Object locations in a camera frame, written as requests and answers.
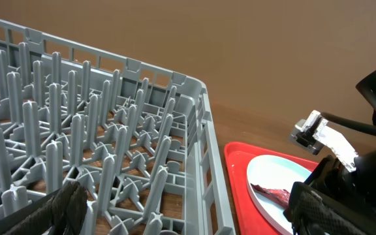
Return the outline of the red ketchup sachet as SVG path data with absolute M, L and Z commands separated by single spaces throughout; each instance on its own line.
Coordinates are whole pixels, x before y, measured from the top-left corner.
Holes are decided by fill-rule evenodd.
M 290 193 L 286 189 L 267 189 L 260 185 L 251 184 L 252 188 L 258 193 L 262 194 L 272 202 L 280 205 L 282 208 L 287 209 L 289 206 Z

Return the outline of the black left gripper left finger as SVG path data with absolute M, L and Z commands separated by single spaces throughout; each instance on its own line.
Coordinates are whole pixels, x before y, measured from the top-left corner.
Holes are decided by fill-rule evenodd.
M 77 181 L 68 182 L 41 208 L 10 228 L 7 234 L 79 234 L 86 211 L 86 189 Z

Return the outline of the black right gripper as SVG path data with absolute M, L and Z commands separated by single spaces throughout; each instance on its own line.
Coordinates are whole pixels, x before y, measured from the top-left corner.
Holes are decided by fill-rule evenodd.
M 356 157 L 355 166 L 349 172 L 328 155 L 304 183 L 376 223 L 376 150 Z

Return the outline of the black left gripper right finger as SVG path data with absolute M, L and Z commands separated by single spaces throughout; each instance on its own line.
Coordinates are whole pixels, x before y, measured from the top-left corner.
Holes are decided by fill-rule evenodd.
M 376 235 L 376 223 L 310 186 L 295 182 L 284 211 L 293 234 Z

